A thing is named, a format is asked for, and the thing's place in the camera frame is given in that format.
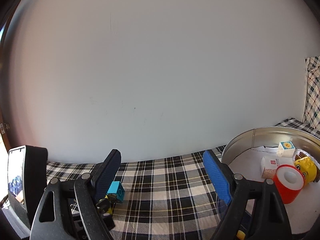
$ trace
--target white wall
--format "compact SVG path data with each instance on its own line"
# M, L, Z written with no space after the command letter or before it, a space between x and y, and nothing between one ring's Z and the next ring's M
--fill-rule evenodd
M15 144L138 161L299 119L320 28L303 0L23 0L6 49Z

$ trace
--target red cylinder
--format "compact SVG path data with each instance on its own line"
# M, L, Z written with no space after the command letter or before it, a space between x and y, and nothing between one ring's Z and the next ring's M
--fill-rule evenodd
M284 204L294 201L305 183L301 171L287 164L277 168L273 181Z

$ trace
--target blue lego duplo block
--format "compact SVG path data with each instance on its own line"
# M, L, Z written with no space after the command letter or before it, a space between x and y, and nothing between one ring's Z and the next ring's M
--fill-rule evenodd
M124 189L119 181L113 181L107 192L108 200L116 203L122 203L124 198Z

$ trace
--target small white box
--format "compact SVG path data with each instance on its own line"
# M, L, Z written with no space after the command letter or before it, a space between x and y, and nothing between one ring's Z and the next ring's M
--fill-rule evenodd
M294 166L292 158L263 156L261 160L261 178L272 179L276 174L277 168L283 164Z
M279 143L277 155L279 157L292 158L295 151L295 147L292 142L281 142Z

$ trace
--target blue gripper pad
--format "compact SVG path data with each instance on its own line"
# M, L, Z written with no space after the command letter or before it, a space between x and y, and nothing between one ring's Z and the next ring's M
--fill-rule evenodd
M208 151L203 153L203 165L218 197L229 205L232 199L229 182Z
M121 153L112 150L103 163L97 164L92 170L91 184L95 189L94 199L98 202L106 196L112 181L121 164Z

